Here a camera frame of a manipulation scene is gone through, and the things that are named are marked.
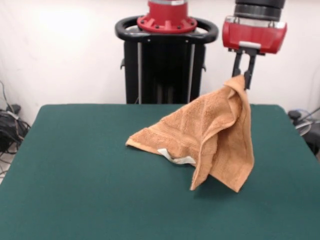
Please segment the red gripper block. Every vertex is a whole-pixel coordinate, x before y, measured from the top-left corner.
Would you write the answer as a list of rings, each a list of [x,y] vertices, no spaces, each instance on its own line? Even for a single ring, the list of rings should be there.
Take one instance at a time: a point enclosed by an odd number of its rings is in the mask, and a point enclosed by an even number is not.
[[[227,16],[222,27],[223,46],[228,49],[254,49],[260,54],[276,54],[281,49],[287,33],[287,23]],[[232,77],[241,74],[243,52],[235,51]],[[244,73],[245,90],[249,90],[257,55],[249,55],[248,69]]]

